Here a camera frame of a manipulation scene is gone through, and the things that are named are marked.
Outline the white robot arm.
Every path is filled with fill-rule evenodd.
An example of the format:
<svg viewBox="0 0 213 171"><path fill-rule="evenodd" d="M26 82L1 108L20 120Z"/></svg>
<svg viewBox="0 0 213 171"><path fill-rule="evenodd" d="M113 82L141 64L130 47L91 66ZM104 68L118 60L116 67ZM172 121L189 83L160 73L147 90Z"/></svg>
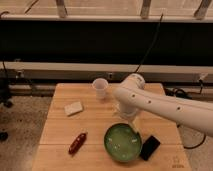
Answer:
<svg viewBox="0 0 213 171"><path fill-rule="evenodd" d="M118 111L126 118L145 110L213 137L213 104L155 94L144 89L140 74L130 74L114 90Z"/></svg>

